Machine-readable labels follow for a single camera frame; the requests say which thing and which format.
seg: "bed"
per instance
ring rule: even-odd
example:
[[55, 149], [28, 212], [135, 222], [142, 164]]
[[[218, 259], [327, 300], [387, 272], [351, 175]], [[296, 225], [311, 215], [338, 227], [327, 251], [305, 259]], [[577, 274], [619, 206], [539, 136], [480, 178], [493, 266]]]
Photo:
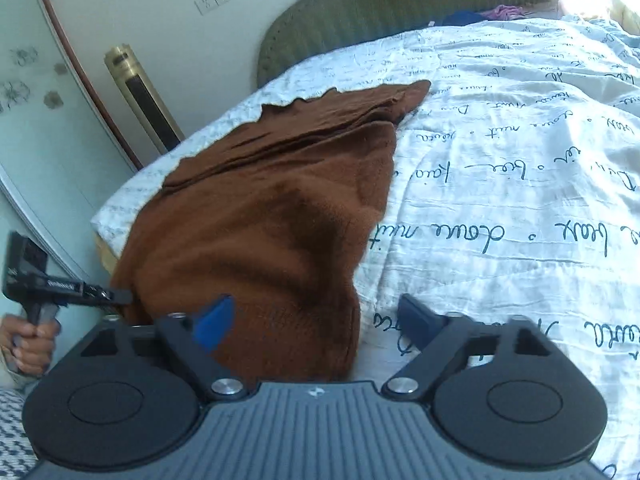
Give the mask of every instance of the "bed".
[[270, 33], [286, 30], [267, 34], [260, 90], [95, 216], [110, 265], [178, 161], [255, 121], [262, 104], [430, 79], [428, 97], [398, 128], [386, 214], [354, 276], [362, 320], [353, 378], [380, 384], [416, 355], [396, 320], [403, 292], [487, 323], [525, 315], [607, 401], [594, 462], [610, 478], [640, 478], [640, 38], [567, 16], [463, 28], [416, 20], [376, 38], [337, 37], [332, 25], [318, 32], [324, 46], [278, 47], [302, 12], [285, 13]]

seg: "gold cylinder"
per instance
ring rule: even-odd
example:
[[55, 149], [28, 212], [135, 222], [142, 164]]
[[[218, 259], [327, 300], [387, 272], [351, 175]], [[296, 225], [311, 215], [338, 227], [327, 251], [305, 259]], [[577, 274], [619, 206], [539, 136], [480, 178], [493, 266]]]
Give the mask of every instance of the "gold cylinder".
[[184, 135], [132, 48], [127, 44], [113, 47], [105, 54], [104, 63], [160, 153], [167, 153], [180, 144]]

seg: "handheld device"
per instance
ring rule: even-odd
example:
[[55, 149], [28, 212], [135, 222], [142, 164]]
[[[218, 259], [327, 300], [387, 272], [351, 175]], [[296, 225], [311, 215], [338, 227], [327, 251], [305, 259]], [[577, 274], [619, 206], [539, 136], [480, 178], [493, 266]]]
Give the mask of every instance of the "handheld device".
[[[117, 306], [131, 303], [127, 290], [111, 290], [99, 285], [70, 280], [47, 274], [48, 255], [30, 238], [15, 231], [8, 237], [2, 293], [22, 305], [26, 320], [40, 325], [54, 319], [61, 306], [80, 304], [86, 306]], [[15, 363], [8, 367], [21, 374]]]
[[[218, 309], [230, 302], [97, 326], [25, 402], [40, 458], [26, 478], [605, 478], [589, 462], [604, 400], [530, 320], [487, 326], [403, 296], [400, 324], [422, 352], [380, 391], [369, 381], [250, 390], [209, 356], [218, 336], [202, 347], [200, 329], [228, 320]], [[494, 358], [468, 367], [480, 354]]]

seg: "folded brown fabric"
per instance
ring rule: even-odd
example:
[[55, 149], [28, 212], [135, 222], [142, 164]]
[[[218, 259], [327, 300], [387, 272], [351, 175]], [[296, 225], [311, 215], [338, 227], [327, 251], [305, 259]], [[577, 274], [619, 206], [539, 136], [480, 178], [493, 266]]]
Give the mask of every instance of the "folded brown fabric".
[[341, 380], [358, 345], [353, 273], [386, 207], [412, 85], [265, 105], [192, 158], [142, 209], [113, 275], [140, 324], [220, 294], [234, 326], [214, 356], [253, 381]]

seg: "mattress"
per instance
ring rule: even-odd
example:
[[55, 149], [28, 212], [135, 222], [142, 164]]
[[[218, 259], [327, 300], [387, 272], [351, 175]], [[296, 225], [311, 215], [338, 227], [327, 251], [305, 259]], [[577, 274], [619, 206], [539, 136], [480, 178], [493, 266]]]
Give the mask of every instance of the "mattress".
[[178, 161], [257, 120], [262, 104], [428, 78], [428, 98], [398, 128], [386, 214], [354, 276], [353, 377], [380, 384], [417, 354], [396, 319], [404, 292], [487, 323], [528, 316], [607, 401], [594, 462], [636, 480], [639, 47], [613, 22], [569, 17], [433, 27], [324, 54], [145, 168], [93, 226], [120, 254]]

